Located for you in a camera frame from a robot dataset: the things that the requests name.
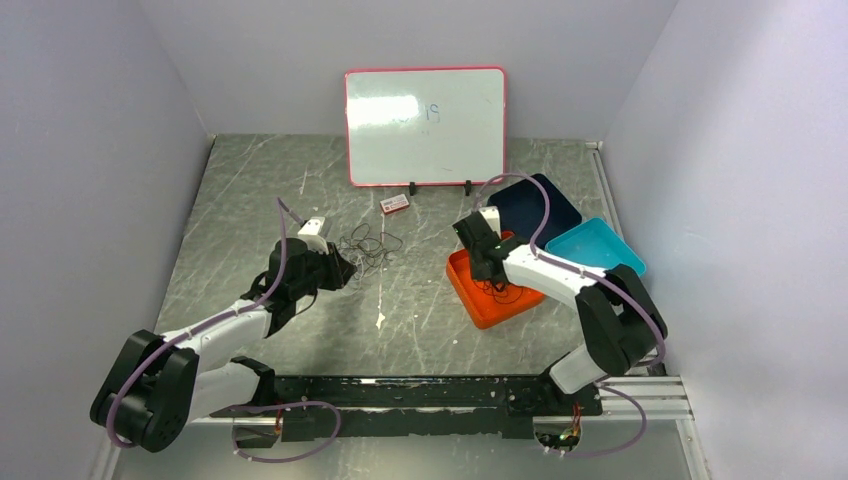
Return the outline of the orange plastic tray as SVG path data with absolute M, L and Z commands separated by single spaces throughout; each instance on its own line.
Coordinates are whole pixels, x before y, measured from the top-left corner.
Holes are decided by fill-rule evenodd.
M 546 299 L 541 292 L 527 287 L 510 284 L 498 290 L 489 282 L 474 281 L 465 249 L 448 257 L 446 274 L 473 324 L 481 330 L 531 310 Z

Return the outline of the dark navy plastic tray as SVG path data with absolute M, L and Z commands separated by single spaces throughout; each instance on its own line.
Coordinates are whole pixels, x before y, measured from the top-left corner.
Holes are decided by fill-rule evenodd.
M 535 244 L 539 248 L 553 238 L 578 226 L 583 217 L 563 192 L 544 174 L 532 177 L 544 188 L 550 200 L 548 221 Z M 489 196 L 486 206 L 496 206 L 501 216 L 501 228 L 529 239 L 541 222 L 544 200 L 540 191 L 528 180 L 505 187 Z

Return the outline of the light blue plastic tray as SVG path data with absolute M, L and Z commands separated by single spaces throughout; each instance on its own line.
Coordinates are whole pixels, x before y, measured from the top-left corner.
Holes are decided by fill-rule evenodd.
M 641 257 L 601 218 L 595 217 L 551 239 L 545 251 L 571 262 L 611 269 L 619 264 L 644 276 Z

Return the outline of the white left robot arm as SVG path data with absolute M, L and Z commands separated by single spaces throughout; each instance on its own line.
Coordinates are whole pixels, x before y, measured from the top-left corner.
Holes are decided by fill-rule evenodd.
M 89 410 L 120 448 L 159 452 L 184 426 L 225 409 L 261 416 L 277 400 L 273 368 L 236 350 L 279 332 L 298 302 L 344 288 L 356 273 L 333 243 L 278 241 L 268 267 L 230 307 L 188 327 L 139 330 L 119 351 Z

